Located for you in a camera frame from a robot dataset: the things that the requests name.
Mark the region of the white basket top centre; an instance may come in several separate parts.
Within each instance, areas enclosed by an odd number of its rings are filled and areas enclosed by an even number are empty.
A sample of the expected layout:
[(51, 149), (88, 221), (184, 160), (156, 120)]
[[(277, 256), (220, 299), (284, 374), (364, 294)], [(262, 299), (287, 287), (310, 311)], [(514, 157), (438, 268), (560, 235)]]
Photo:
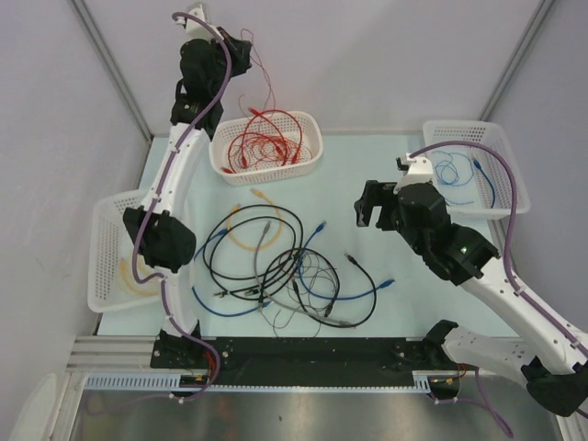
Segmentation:
[(209, 145), (213, 170), (228, 184), (247, 186), (310, 173), (322, 158), (322, 133), (301, 111), (251, 109), (222, 122)]

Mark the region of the white basket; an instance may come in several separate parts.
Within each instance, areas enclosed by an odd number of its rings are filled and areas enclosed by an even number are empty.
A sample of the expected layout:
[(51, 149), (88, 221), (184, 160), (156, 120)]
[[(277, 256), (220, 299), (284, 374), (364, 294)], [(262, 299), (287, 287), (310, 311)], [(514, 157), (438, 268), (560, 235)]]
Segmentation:
[(251, 109), (222, 122), (209, 145), (213, 170), (228, 184), (247, 186), (310, 173), (322, 158), (322, 133), (301, 111)]
[(447, 143), (425, 156), (433, 165), (433, 183), (445, 198), (450, 214), (499, 220), (510, 215), (512, 204), (510, 181), (502, 164), (484, 150), (457, 145), (457, 141), (480, 143), (499, 154), (514, 175), (516, 212), (529, 212), (531, 204), (520, 168), (500, 125), (476, 120), (428, 120), (423, 135), (427, 145)]
[(99, 200), (93, 209), (87, 277), (87, 304), (94, 312), (123, 311), (161, 300), (157, 278), (135, 279), (135, 240), (123, 221), (125, 209), (138, 208), (147, 191), (138, 189)]

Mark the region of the white basket right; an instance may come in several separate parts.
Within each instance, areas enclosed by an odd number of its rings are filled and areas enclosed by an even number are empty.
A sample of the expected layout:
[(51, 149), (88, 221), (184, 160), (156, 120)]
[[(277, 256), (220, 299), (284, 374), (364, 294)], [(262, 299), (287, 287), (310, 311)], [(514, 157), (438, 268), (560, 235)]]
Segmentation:
[(514, 175), (516, 212), (529, 212), (531, 204), (520, 168), (500, 125), (476, 120), (428, 120), (423, 135), (427, 145), (447, 143), (425, 156), (433, 165), (433, 183), (445, 198), (450, 214), (499, 220), (510, 215), (512, 204), (510, 181), (502, 164), (484, 150), (457, 145), (457, 141), (480, 143), (499, 154)]

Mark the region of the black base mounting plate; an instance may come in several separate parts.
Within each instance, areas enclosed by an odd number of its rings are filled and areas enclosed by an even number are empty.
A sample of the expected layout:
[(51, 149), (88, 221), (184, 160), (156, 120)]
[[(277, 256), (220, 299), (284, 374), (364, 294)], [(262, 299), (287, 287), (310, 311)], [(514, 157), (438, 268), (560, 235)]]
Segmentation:
[(400, 337), (219, 337), (209, 344), (220, 356), (219, 386), (409, 386), (417, 370), (458, 370), (432, 343)]

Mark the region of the white basket left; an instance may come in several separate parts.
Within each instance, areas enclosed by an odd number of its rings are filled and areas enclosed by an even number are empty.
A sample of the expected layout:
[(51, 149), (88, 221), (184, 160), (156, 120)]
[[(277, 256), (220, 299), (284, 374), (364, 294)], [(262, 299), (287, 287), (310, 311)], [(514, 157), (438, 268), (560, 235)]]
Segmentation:
[(138, 208), (147, 191), (138, 189), (99, 200), (93, 209), (87, 277), (87, 304), (94, 312), (123, 311), (161, 300), (157, 278), (135, 279), (135, 240), (123, 221), (125, 209)]

